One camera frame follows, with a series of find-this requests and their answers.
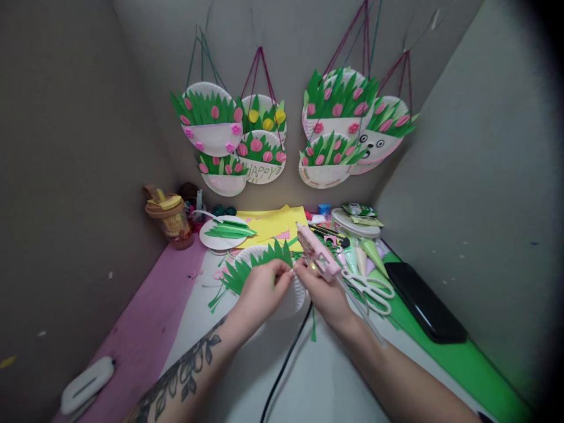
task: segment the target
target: black cable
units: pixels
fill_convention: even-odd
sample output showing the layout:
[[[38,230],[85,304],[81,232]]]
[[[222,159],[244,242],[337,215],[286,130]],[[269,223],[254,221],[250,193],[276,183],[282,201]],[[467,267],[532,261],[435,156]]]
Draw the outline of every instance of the black cable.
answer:
[[[300,338],[300,335],[301,335],[302,331],[304,330],[304,326],[306,325],[307,319],[310,316],[312,307],[313,307],[313,302],[310,301],[310,307],[307,309],[307,313],[305,314],[305,319],[301,323],[300,329],[298,330],[298,333],[296,334],[296,337],[294,338],[294,342],[292,342],[292,346],[290,347],[288,354],[286,354],[286,358],[284,359],[284,364],[282,365],[282,368],[280,369],[280,373],[278,373],[278,377],[276,378],[276,382],[274,382],[274,385],[272,386],[272,389],[270,390],[270,393],[268,394],[268,399],[266,400],[266,404],[264,404],[263,415],[260,418],[260,423],[263,423],[264,419],[266,418],[266,412],[268,411],[268,405],[270,404],[270,400],[272,400],[272,396],[274,395],[276,387],[278,386],[278,382],[280,382],[280,379],[282,379],[282,375],[284,374],[284,369],[286,369],[286,365],[288,364],[288,360],[290,359],[290,356],[292,355],[292,351],[294,351],[294,347],[296,346],[296,344],[298,342],[298,338]]]

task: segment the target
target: scissors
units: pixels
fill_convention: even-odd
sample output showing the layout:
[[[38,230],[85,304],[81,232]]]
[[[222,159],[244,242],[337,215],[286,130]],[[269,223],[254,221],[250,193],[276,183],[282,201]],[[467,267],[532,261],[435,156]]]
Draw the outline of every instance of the scissors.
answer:
[[[395,291],[388,281],[356,275],[348,271],[346,268],[341,270],[341,274],[343,275],[343,279],[347,281],[347,284],[356,289],[361,297],[364,297],[367,307],[369,307],[372,311],[375,311],[380,315],[389,315],[392,312],[392,307],[386,300],[394,298]],[[375,285],[383,286],[388,292]],[[367,300],[367,297],[375,303],[380,304],[382,308],[376,307]]]

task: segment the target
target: white paper plate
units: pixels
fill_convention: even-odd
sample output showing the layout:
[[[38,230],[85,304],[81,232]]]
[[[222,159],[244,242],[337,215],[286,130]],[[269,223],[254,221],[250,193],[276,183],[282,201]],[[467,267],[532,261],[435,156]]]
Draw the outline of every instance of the white paper plate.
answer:
[[[236,221],[239,223],[245,223],[243,219],[237,216],[219,216],[222,220],[229,220],[229,221]],[[217,222],[215,220],[208,220],[205,222],[204,226],[200,229],[200,241],[206,247],[211,248],[213,250],[228,250],[231,248],[235,248],[243,243],[247,237],[231,239],[231,238],[218,238],[218,237],[210,237],[206,235],[211,228],[216,227]]]
[[[235,261],[245,261],[248,265],[251,264],[251,255],[255,257],[262,256],[268,247],[266,246],[253,246],[241,251]],[[297,276],[294,275],[292,283],[290,284],[288,290],[286,291],[282,302],[280,303],[278,309],[270,317],[270,320],[283,320],[295,315],[306,300],[306,288],[303,286],[301,281]]]

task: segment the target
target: hanging paper plate basket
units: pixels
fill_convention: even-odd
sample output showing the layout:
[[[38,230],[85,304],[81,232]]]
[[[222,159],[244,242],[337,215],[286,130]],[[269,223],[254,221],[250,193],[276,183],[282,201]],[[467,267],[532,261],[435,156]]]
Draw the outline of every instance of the hanging paper plate basket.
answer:
[[[211,157],[200,154],[198,168],[206,185],[224,197],[241,193],[247,184],[248,169],[233,155]]]
[[[280,104],[276,104],[271,97],[254,94],[245,97],[242,103],[244,134],[263,130],[275,134],[278,144],[280,140],[282,142],[286,140],[287,122],[283,100]]]
[[[347,179],[361,157],[360,146],[342,134],[321,136],[300,152],[301,179],[313,188],[332,188]]]
[[[378,166],[400,146],[405,135],[415,129],[414,116],[409,121],[409,110],[405,102],[397,97],[384,96],[375,102],[375,111],[367,129],[359,138],[361,159],[352,174],[362,174]]]
[[[335,131],[357,137],[374,111],[378,82],[350,68],[331,71],[323,79],[315,70],[304,94],[305,135],[312,139]]]
[[[243,107],[241,99],[210,82],[190,85],[172,102],[186,137],[201,152],[215,157],[233,153],[241,142]]]
[[[286,165],[286,154],[278,134],[255,130],[244,135],[237,148],[239,161],[248,169],[247,181],[265,184],[278,178]]]

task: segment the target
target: smartphone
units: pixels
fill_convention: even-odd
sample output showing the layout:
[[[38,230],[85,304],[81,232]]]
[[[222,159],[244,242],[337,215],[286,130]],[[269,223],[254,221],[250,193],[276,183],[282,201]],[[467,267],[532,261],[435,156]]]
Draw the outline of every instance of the smartphone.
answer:
[[[407,263],[386,263],[386,271],[411,314],[431,341],[461,344],[468,333],[425,281]]]

